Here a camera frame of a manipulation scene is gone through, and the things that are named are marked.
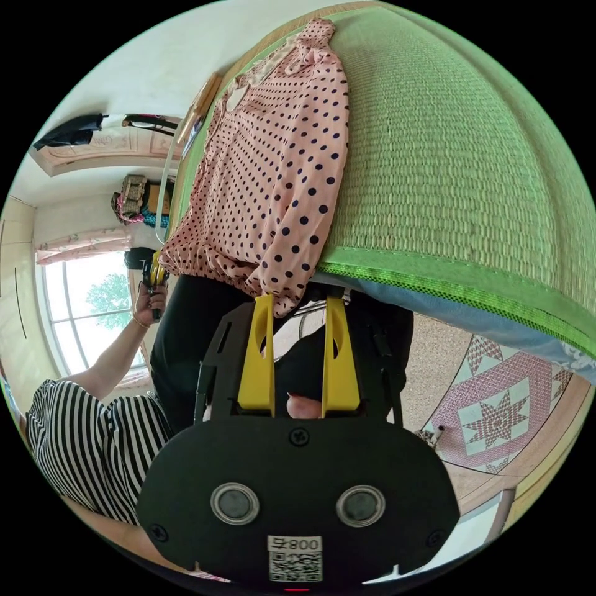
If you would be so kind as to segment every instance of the striped dress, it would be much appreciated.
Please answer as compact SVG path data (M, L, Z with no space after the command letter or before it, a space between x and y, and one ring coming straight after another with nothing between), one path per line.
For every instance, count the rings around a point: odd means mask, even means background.
M170 430L149 395L102 404L71 381L45 381L27 412L27 440L50 485L106 517L138 525L135 507Z

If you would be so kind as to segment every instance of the woman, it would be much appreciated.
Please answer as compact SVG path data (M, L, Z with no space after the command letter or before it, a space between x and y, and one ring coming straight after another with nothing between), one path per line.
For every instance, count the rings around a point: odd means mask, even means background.
M159 403L149 395L101 403L130 369L163 311L167 288L149 296L141 286L135 313L115 342L89 369L45 381L22 414L9 388L12 416L49 484L88 526L121 548L170 569L138 526L134 511L148 466L171 436Z
M158 287L150 296L141 286L133 318L116 341L88 370L45 381L26 414L10 391L7 396L35 462L82 521L127 551L188 573L155 549L138 525L135 506L153 458L174 434L193 424L200 363L221 317L252 299L232 286L192 276L178 279L166 310L167 293ZM389 318L390 343L405 369L412 313L363 294L352 300L370 303ZM154 309L163 312L151 354L157 399L140 395L102 404L130 369L155 322ZM287 320L276 319L275 329ZM276 401L286 404L292 418L320 416L324 333L322 328L303 338L276 363Z

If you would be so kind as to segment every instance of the pink polka dot shirt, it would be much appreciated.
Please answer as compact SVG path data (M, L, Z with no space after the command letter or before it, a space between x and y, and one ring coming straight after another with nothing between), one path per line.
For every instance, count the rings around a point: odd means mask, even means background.
M292 310L335 212L348 151L348 85L315 19L238 77L214 108L190 205L161 253L171 273L273 294Z

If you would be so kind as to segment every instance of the label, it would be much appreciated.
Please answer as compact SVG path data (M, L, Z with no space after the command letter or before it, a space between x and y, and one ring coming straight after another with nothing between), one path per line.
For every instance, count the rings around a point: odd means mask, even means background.
M321 536L268 536L267 550L270 581L323 581Z

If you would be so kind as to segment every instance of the wrist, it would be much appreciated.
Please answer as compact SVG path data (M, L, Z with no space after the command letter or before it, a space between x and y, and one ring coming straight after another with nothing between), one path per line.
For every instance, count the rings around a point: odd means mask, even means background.
M140 327L143 331L147 331L149 329L149 325L147 325L146 323L143 323L143 321L141 320L141 318L138 316L138 313L134 313L132 315L132 320L134 323L137 324L138 327Z

